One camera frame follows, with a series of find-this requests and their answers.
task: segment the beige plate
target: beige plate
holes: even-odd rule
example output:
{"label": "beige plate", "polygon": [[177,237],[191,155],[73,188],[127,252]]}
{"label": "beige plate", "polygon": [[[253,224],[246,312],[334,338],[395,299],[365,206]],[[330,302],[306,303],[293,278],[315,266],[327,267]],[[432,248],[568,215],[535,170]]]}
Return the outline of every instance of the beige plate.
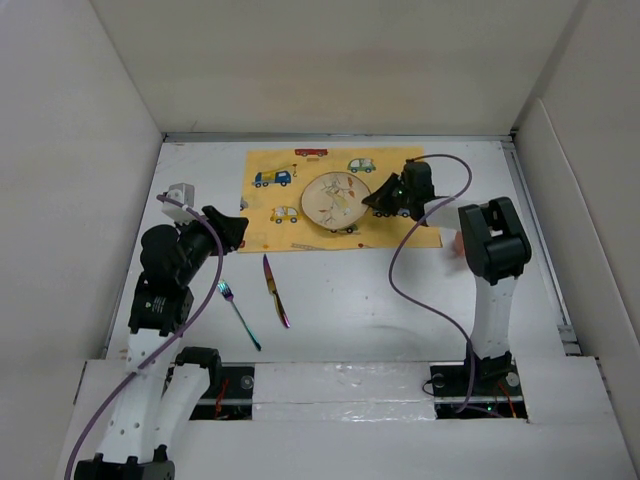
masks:
{"label": "beige plate", "polygon": [[329,172],[316,177],[302,192],[302,211],[316,225],[340,230],[356,223],[369,207],[369,187],[355,175]]}

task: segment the fork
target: fork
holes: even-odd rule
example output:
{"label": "fork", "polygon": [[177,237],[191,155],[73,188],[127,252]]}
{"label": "fork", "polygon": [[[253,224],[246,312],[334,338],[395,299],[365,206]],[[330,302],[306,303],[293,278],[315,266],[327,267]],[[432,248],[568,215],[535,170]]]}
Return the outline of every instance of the fork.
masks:
{"label": "fork", "polygon": [[244,321],[244,318],[242,318],[242,314],[240,313],[240,310],[238,310],[238,307],[236,307],[236,304],[233,301],[233,292],[231,292],[231,287],[229,287],[229,284],[224,280],[222,280],[220,283],[218,283],[218,290],[220,290],[220,293],[222,294],[224,299],[231,304],[233,309],[238,314],[238,318],[242,322],[244,329],[249,334],[249,337],[253,342],[253,346],[256,347],[256,350],[258,351],[262,350],[262,347],[260,346],[260,343],[258,342],[258,339],[256,338],[255,334],[251,331],[251,329],[249,328],[249,325],[247,325],[247,322]]}

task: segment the white wall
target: white wall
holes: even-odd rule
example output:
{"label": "white wall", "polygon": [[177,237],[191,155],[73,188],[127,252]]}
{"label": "white wall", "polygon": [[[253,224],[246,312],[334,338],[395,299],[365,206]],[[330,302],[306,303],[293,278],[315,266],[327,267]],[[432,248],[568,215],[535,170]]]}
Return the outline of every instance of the white wall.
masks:
{"label": "white wall", "polygon": [[577,0],[92,0],[162,131],[507,134]]}
{"label": "white wall", "polygon": [[1,478],[51,478],[160,142],[88,0],[0,1]]}
{"label": "white wall", "polygon": [[587,2],[517,145],[588,354],[640,471],[640,3]]}

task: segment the wooden plate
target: wooden plate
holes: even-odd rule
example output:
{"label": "wooden plate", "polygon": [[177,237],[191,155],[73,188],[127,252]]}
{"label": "wooden plate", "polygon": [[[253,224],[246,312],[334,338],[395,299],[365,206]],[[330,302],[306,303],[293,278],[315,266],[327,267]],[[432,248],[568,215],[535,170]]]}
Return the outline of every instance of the wooden plate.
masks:
{"label": "wooden plate", "polygon": [[302,211],[316,225],[340,230],[356,223],[369,207],[363,205],[369,187],[355,175],[329,172],[315,178],[302,192]]}

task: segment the knife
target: knife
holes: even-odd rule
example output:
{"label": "knife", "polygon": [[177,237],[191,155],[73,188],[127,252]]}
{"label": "knife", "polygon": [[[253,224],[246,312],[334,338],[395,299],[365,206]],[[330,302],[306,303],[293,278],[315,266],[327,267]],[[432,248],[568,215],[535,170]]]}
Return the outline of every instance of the knife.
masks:
{"label": "knife", "polygon": [[278,289],[276,288],[276,281],[273,279],[273,273],[271,272],[271,267],[269,266],[269,260],[267,259],[266,253],[264,257],[262,257],[262,266],[264,268],[264,278],[267,280],[267,288],[269,289],[269,293],[273,295],[273,299],[276,304],[276,312],[278,313],[284,327],[291,328],[287,314],[285,313],[282,302],[280,301],[280,295],[278,295]]}

